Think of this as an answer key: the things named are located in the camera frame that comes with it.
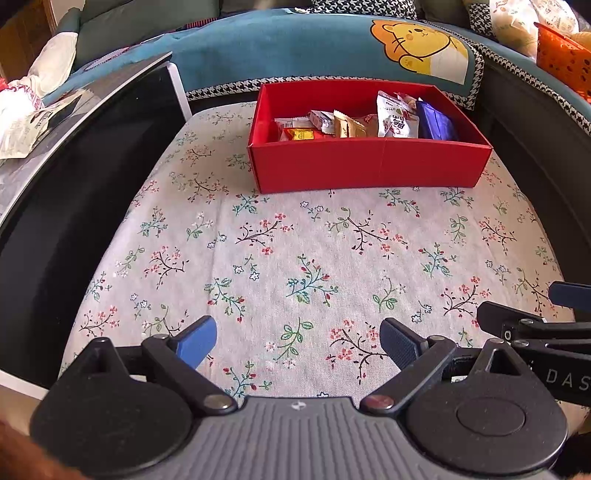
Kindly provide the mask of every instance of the gray cushion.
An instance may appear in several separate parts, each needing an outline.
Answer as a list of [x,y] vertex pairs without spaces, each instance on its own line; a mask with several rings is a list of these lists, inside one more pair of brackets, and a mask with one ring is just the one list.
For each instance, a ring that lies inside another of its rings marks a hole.
[[255,8],[309,8],[311,0],[223,0],[222,13],[245,12]]
[[62,32],[75,32],[80,31],[80,9],[70,8],[66,14],[61,18],[57,24],[54,35]]
[[468,12],[462,0],[420,0],[420,2],[427,20],[470,28]]
[[80,22],[86,23],[100,14],[113,10],[115,7],[126,4],[131,0],[86,0]]
[[118,48],[218,15],[218,0],[131,0],[82,24],[74,68]]

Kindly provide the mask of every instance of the white plastic bag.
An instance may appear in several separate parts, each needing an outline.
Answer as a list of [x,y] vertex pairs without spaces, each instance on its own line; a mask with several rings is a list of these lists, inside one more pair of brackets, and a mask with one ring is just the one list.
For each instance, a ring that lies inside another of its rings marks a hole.
[[564,0],[530,0],[540,23],[553,28],[563,35],[579,32],[579,22],[573,9]]
[[535,60],[538,14],[530,0],[491,0],[491,20],[499,43]]

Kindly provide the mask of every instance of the orange basket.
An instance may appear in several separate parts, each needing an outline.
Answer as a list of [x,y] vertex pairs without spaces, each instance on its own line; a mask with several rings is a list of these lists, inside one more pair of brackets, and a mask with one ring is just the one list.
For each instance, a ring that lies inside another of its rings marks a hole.
[[591,51],[556,30],[538,27],[536,64],[591,103]]

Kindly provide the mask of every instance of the candy wrapper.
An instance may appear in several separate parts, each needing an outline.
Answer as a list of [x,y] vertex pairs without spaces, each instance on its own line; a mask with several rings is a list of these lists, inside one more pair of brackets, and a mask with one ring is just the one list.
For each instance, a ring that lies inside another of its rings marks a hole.
[[417,113],[420,118],[418,130],[421,138],[457,141],[457,132],[452,121],[439,110],[419,99]]
[[418,138],[417,112],[399,95],[378,92],[378,137]]
[[318,138],[331,137],[315,128],[284,128],[279,141],[286,140],[316,140]]
[[335,110],[335,134],[337,138],[365,138],[367,130],[364,125],[344,113]]
[[306,116],[297,116],[295,118],[275,118],[275,123],[280,131],[284,128],[312,128],[312,122]]
[[310,122],[324,134],[335,134],[335,116],[330,112],[321,110],[312,110],[310,112]]

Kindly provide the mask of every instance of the cartoon lion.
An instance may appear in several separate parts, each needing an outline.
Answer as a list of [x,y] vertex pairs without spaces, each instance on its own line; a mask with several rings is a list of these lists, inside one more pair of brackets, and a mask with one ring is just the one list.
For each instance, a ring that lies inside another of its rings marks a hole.
[[423,24],[374,20],[371,34],[384,44],[386,56],[409,72],[464,83],[468,51],[458,39]]

